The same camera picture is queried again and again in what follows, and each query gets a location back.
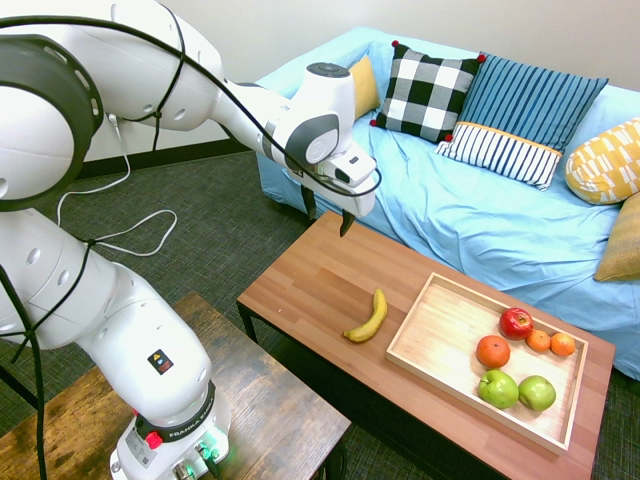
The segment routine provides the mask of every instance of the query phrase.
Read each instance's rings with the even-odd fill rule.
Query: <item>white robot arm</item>
[[[1,7],[0,268],[11,285],[0,335],[22,343],[37,325],[42,348],[76,342],[136,411],[115,480],[215,469],[230,408],[204,348],[155,290],[30,207],[73,180],[105,113],[174,130],[211,119],[298,175],[309,210],[312,191],[341,206],[344,234],[377,187],[375,161],[352,141],[354,95],[331,64],[310,66],[291,100],[233,84],[209,42],[153,0]]]

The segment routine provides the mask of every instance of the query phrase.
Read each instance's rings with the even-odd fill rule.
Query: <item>couch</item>
[[[332,62],[351,68],[371,61],[377,94],[387,93],[398,40],[443,58],[469,52],[359,27],[290,61],[258,81],[291,98],[305,67]],[[620,203],[593,205],[565,180],[571,152],[601,132],[640,115],[640,93],[606,85],[579,123],[549,187],[526,183],[435,152],[437,144],[370,125],[379,109],[355,122],[354,140],[377,160],[383,181],[374,210],[358,221],[466,275],[508,293],[616,346],[614,366],[640,380],[640,281],[598,282]],[[306,211],[299,184],[286,169],[258,155],[264,193]],[[316,196],[318,215],[340,213]]]

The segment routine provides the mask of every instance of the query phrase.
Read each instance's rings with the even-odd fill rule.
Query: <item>yellow patterned pillow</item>
[[[594,278],[640,280],[640,194],[622,205]]]
[[[606,205],[640,191],[640,117],[583,143],[567,159],[567,185],[583,200]]]
[[[373,76],[371,60],[366,55],[349,69],[356,85],[356,120],[369,110],[380,106],[376,78]]]

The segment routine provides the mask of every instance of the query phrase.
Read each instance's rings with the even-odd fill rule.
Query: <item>wooden table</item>
[[[359,224],[340,238],[340,222],[338,215],[325,213],[238,298],[247,331],[253,328],[251,317],[266,320],[471,453],[479,466],[488,465],[514,479],[589,479],[615,347]],[[550,452],[385,359],[432,272],[504,304],[526,308],[534,317],[589,342],[566,454]],[[370,341],[352,344],[342,332],[369,317],[376,288],[387,296],[387,319]]]
[[[213,361],[216,388],[231,403],[223,478],[311,478],[350,422],[197,294],[175,310],[200,338]],[[94,367],[47,403],[49,478],[110,480],[109,456],[131,418],[131,409]],[[0,440],[0,478],[39,478],[35,425],[34,415]]]

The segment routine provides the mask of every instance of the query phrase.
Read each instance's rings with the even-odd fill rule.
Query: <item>label on robot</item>
[[[142,465],[145,469],[149,468],[151,462],[156,457],[157,453],[149,448],[147,442],[142,440],[135,430],[131,430],[129,435],[127,435],[125,441],[127,442],[127,446],[129,447],[129,451],[131,455],[138,460],[138,463]]]
[[[162,350],[156,350],[147,360],[149,360],[149,363],[153,365],[153,368],[155,368],[156,372],[160,375],[163,375],[173,367],[173,362],[169,360],[169,357],[167,357]]]

